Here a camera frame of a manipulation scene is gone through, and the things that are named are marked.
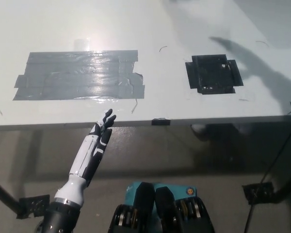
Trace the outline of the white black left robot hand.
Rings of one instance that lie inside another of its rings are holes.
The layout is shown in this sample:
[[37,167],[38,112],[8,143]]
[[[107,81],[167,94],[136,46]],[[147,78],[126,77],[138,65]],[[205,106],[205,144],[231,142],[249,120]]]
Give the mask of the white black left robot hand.
[[112,135],[116,115],[109,109],[84,138],[69,172],[68,181],[54,197],[55,202],[81,208],[89,186]]

